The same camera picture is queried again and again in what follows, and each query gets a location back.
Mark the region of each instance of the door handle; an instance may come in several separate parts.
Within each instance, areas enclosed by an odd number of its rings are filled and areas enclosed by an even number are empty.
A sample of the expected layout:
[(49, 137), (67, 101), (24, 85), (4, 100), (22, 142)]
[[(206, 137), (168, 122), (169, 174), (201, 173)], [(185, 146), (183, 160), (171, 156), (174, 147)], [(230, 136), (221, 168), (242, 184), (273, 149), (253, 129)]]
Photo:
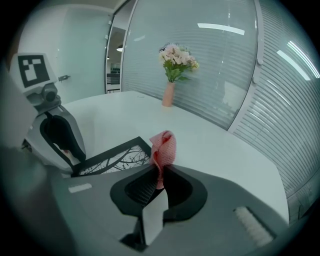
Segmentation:
[(70, 77), (70, 75), (63, 75), (58, 77), (58, 81), (62, 83), (63, 80), (67, 80)]

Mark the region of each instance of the vase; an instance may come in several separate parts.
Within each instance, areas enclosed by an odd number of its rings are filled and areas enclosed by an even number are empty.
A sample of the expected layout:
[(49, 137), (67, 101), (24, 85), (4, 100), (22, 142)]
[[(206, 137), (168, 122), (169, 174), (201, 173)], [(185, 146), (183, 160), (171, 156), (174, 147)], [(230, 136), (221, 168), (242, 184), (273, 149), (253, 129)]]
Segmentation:
[(175, 95), (175, 83), (168, 82), (164, 90), (162, 106), (171, 107)]

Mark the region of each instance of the red cloth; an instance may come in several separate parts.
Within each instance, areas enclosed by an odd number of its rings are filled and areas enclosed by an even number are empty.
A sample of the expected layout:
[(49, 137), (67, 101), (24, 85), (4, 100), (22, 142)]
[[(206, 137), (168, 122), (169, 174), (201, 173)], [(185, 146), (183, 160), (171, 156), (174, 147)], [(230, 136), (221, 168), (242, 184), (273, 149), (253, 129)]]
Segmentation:
[(164, 166), (171, 165), (176, 158), (177, 142), (174, 134), (165, 130), (152, 138), (150, 164), (155, 164), (159, 170), (157, 190), (164, 188)]

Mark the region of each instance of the white bristle strip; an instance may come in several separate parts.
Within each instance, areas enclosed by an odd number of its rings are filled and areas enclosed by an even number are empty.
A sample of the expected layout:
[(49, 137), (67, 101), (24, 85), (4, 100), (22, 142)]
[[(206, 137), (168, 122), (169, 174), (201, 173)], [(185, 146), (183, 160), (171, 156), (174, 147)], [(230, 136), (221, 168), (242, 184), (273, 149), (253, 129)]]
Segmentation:
[(262, 247), (274, 239), (246, 207), (236, 208), (235, 215), (258, 247)]

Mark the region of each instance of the white table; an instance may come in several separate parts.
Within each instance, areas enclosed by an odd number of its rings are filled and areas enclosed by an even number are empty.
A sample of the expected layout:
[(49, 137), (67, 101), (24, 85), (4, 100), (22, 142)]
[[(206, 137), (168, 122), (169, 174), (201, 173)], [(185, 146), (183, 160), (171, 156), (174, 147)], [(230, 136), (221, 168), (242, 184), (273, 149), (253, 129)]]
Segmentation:
[(288, 205), (277, 167), (249, 144), (213, 123), (176, 106), (135, 92), (89, 97), (64, 105), (82, 133), (87, 159), (140, 136), (174, 133), (174, 164), (242, 186), (288, 223)]

